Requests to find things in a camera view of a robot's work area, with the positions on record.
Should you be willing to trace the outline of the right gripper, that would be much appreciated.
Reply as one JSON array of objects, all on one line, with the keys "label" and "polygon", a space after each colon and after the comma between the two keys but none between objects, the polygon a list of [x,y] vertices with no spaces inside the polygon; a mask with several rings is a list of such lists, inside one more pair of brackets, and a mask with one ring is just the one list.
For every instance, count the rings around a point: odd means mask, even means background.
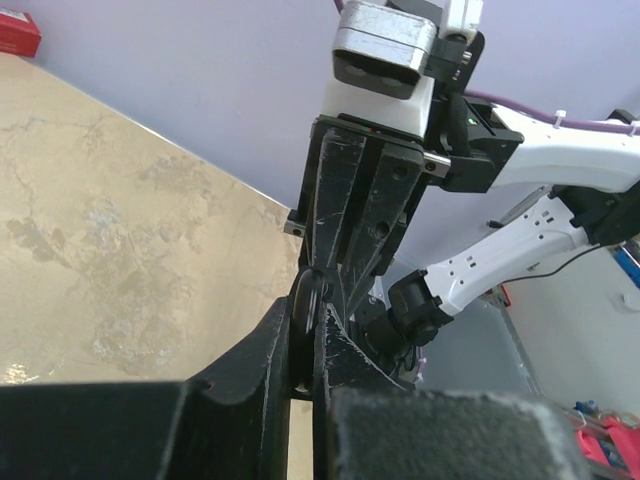
[{"label": "right gripper", "polygon": [[336,271],[349,317],[384,275],[429,181],[438,140],[411,137],[346,115],[313,122],[298,204],[286,230],[300,238],[299,270]]}]

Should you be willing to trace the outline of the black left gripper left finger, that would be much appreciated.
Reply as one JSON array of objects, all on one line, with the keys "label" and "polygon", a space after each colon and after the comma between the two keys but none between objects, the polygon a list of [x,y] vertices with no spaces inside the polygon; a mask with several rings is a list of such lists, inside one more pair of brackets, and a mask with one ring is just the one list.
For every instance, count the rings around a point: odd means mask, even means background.
[{"label": "black left gripper left finger", "polygon": [[183,381],[1,391],[5,479],[283,479],[288,303]]}]

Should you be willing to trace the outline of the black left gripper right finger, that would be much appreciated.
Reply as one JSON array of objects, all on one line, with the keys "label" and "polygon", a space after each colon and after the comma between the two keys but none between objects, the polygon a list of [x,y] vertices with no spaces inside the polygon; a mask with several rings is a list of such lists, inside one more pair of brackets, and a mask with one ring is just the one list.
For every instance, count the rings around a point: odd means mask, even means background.
[{"label": "black left gripper right finger", "polygon": [[589,479],[568,421],[544,399],[420,391],[392,381],[333,308],[315,333],[317,479]]}]

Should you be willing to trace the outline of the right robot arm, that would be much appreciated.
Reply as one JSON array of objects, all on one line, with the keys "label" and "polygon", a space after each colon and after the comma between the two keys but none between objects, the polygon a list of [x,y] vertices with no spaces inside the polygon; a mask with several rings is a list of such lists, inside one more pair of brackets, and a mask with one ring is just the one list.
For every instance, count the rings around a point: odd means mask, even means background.
[{"label": "right robot arm", "polygon": [[[578,124],[493,98],[435,100],[424,137],[340,115],[315,122],[303,187],[285,225],[303,240],[300,265],[309,328],[330,289],[357,343],[389,362],[430,342],[491,288],[582,247],[621,243],[639,231],[639,122],[614,111]],[[355,319],[388,269],[425,190],[485,193],[539,183],[543,194],[477,243],[419,268],[389,291],[377,318]]]}]

